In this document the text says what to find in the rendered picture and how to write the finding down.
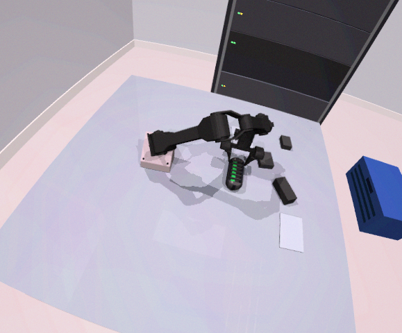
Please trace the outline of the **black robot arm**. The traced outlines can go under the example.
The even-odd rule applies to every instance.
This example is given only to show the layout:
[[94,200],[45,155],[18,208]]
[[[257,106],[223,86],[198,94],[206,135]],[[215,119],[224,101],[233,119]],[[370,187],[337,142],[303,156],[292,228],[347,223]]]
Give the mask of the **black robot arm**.
[[[240,129],[235,129],[231,137],[227,115],[238,119]],[[177,144],[183,144],[198,139],[207,142],[225,142],[237,140],[240,135],[247,138],[254,138],[255,135],[267,135],[274,123],[269,120],[268,115],[258,113],[256,117],[250,114],[240,115],[232,110],[213,112],[210,116],[201,120],[200,124],[177,132],[166,132],[157,130],[147,135],[151,157],[165,155],[167,151],[176,149]],[[228,138],[228,139],[227,139]]]

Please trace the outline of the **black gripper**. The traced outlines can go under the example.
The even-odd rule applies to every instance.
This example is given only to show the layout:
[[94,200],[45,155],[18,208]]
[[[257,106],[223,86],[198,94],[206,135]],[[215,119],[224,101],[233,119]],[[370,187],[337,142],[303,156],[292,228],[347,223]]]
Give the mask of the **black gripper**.
[[247,137],[244,137],[243,135],[240,135],[237,140],[237,144],[232,143],[231,140],[221,142],[220,149],[223,149],[223,150],[225,150],[225,152],[227,152],[229,162],[231,159],[232,148],[240,149],[241,151],[250,152],[248,158],[246,159],[246,161],[244,163],[244,166],[246,166],[248,163],[252,162],[253,160],[257,160],[257,159],[262,160],[265,155],[263,148],[260,148],[258,146],[255,146],[255,148],[250,147],[251,143],[253,143],[253,139],[254,138],[247,138]]

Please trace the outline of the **dark grey controller unit with green rocker switches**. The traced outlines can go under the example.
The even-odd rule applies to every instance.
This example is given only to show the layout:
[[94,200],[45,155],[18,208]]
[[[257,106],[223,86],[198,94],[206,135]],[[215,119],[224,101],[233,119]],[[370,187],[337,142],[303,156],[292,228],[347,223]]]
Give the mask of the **dark grey controller unit with green rocker switches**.
[[226,176],[226,186],[230,190],[238,190],[242,186],[244,172],[244,161],[239,157],[233,157],[228,163],[228,172]]

